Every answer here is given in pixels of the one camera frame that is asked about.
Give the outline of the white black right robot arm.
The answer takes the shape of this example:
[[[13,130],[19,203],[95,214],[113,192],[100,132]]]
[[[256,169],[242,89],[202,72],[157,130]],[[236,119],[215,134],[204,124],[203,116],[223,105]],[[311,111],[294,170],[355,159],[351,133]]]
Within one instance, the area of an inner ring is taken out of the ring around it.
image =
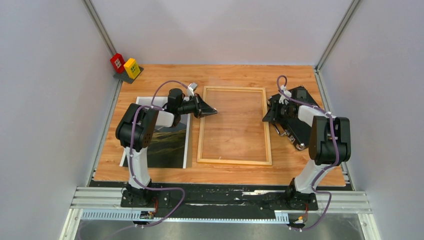
[[[351,157],[351,126],[347,117],[337,117],[317,105],[302,101],[306,92],[294,96],[287,91],[271,96],[263,122],[274,126],[302,122],[309,128],[309,161],[302,172],[292,179],[284,200],[292,209],[311,203],[316,186],[333,168]]]

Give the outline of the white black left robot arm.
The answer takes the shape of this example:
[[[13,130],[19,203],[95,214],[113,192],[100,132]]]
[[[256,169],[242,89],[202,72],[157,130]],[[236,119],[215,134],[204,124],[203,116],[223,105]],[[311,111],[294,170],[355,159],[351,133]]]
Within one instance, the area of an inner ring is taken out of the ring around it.
[[[115,137],[124,148],[129,169],[121,206],[147,207],[153,201],[155,188],[152,187],[148,171],[147,151],[156,127],[173,128],[182,115],[193,115],[200,119],[217,113],[193,88],[188,88],[187,94],[179,88],[172,88],[162,107],[130,104],[115,131]]]

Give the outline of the landscape photo print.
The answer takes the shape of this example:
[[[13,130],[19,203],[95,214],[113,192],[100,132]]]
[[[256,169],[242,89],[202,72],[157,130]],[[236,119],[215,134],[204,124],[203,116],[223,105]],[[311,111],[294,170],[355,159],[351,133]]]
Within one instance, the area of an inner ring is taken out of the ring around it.
[[[164,111],[167,102],[139,96],[129,105],[115,131],[128,163],[145,154],[148,168],[186,168],[191,116]]]

